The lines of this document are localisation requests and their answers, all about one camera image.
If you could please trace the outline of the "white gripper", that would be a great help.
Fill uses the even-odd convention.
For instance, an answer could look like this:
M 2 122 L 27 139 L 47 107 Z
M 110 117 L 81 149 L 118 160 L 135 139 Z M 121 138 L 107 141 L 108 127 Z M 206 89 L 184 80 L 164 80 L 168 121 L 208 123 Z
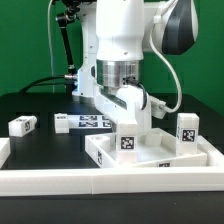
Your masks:
M 150 97 L 141 88 L 127 85 L 113 94 L 108 94 L 99 86 L 94 92 L 95 107 L 116 125 L 137 123 L 137 133 L 152 127 Z

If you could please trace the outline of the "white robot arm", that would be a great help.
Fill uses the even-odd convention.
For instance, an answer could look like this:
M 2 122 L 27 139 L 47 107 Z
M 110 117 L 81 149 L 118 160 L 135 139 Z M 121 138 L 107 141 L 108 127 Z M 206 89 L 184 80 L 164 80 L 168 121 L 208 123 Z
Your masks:
M 143 133 L 154 116 L 176 111 L 139 83 L 143 54 L 181 55 L 198 35 L 194 0 L 61 0 L 56 17 L 64 41 L 73 98 L 91 102 L 119 132 Z

